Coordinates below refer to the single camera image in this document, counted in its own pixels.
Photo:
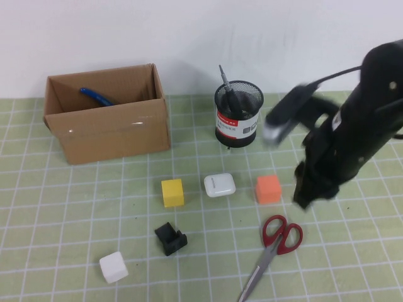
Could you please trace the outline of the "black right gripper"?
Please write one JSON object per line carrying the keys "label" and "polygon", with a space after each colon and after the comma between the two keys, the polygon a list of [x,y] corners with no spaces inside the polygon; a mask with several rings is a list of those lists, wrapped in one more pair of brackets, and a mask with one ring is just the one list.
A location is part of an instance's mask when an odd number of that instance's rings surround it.
{"label": "black right gripper", "polygon": [[303,210],[332,199],[339,186],[402,128],[402,41],[373,48],[361,65],[360,82],[341,105],[304,139],[305,162],[295,168],[293,202]]}

